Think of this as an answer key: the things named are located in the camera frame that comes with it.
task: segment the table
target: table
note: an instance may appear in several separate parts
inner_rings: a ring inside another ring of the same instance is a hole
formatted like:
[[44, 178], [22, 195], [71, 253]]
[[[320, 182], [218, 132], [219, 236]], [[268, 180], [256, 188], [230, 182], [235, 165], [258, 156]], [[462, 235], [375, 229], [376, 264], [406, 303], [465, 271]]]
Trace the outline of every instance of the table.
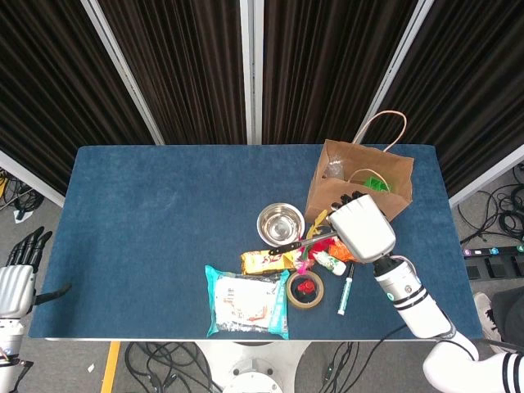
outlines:
[[[256, 218], [282, 201], [304, 211], [322, 145], [108, 146], [79, 149], [43, 291], [29, 335], [54, 339], [198, 341], [210, 325], [204, 265], [240, 273], [239, 255], [267, 246]], [[392, 222], [408, 256], [457, 329], [481, 337], [434, 147], [398, 145], [414, 157], [413, 203]], [[289, 306], [291, 340], [378, 340], [402, 324], [359, 265], [346, 315], [343, 281], [315, 266], [326, 287], [311, 310]], [[213, 339], [278, 340], [221, 332]], [[394, 339], [413, 339], [407, 329]]]

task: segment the paper bag handle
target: paper bag handle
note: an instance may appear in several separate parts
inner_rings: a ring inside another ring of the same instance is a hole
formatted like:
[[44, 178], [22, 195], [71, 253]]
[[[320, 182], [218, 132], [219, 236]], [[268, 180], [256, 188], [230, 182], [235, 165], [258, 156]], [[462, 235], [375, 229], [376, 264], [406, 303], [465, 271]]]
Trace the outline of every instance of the paper bag handle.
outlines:
[[384, 180], [384, 178], [379, 174], [377, 173], [376, 171], [374, 171], [373, 169], [370, 169], [370, 168], [364, 168], [364, 169], [357, 169], [355, 172], [353, 172], [353, 174], [350, 176], [350, 178], [347, 179], [347, 182], [348, 183], [351, 183], [351, 179], [358, 173], [358, 172], [371, 172], [372, 174], [375, 174], [375, 176], [377, 176], [385, 185], [386, 185], [386, 188], [387, 188], [387, 191], [388, 192], [391, 192], [391, 189], [390, 189], [390, 186], [387, 184], [387, 181]]
[[408, 119], [406, 119], [406, 115], [404, 113], [402, 113], [402, 112], [390, 111], [390, 110], [378, 112], [374, 117], [372, 117], [371, 119], [366, 121], [366, 124], [364, 124], [362, 129], [353, 138], [353, 143], [356, 143], [356, 141], [358, 140], [360, 134], [365, 132], [365, 130], [368, 128], [368, 126], [371, 124], [372, 121], [374, 121], [377, 117], [385, 115], [385, 114], [388, 114], [388, 113], [391, 113], [392, 115], [401, 116], [402, 119], [404, 120], [404, 127], [402, 128], [402, 131], [400, 131], [399, 136], [396, 137], [396, 140], [393, 141], [393, 143], [391, 145], [389, 145], [388, 147], [386, 147], [384, 149], [384, 151], [390, 150], [400, 140], [400, 138], [402, 138], [402, 135], [404, 135], [404, 131], [406, 130], [406, 127], [408, 126]]

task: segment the sneaker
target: sneaker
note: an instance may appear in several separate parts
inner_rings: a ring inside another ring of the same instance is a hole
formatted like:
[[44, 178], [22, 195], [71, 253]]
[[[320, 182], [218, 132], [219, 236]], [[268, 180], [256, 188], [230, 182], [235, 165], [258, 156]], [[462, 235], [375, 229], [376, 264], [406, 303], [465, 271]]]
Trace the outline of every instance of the sneaker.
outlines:
[[[493, 318], [493, 310], [491, 309], [490, 298], [485, 293], [477, 292], [475, 295], [473, 295], [473, 300], [475, 301], [475, 306], [477, 307], [478, 318], [481, 320], [484, 337], [488, 340], [502, 341], [499, 329], [497, 328], [495, 319]], [[490, 347], [497, 354], [503, 354], [507, 352], [498, 346]]]

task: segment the knife handle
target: knife handle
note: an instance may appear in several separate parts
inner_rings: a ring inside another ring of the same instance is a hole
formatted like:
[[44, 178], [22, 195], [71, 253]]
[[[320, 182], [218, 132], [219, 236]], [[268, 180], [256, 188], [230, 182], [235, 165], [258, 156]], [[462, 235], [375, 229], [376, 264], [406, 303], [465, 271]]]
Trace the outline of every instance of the knife handle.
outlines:
[[270, 255], [283, 254], [284, 252], [293, 251], [301, 247], [302, 247], [302, 242], [293, 242], [293, 243], [289, 243], [283, 246], [273, 248], [272, 250], [269, 250], [269, 254]]

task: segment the tape roll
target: tape roll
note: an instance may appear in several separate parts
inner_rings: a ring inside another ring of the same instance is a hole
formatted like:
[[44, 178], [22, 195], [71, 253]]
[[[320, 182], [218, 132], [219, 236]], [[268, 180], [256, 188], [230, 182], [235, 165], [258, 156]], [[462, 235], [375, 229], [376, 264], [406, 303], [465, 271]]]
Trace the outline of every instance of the tape roll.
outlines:
[[[309, 278], [314, 281], [314, 284], [317, 288], [317, 296], [314, 298], [313, 301], [309, 303], [303, 303], [295, 298], [295, 296], [293, 295], [293, 292], [291, 291], [291, 285], [297, 278]], [[297, 309], [311, 309], [315, 307], [318, 303], [320, 303], [320, 301], [324, 297], [324, 284], [322, 282], [322, 279], [316, 273], [310, 272], [309, 270], [307, 270], [305, 274], [298, 274], [298, 272], [294, 272], [287, 279], [286, 293], [287, 293], [287, 299]]]

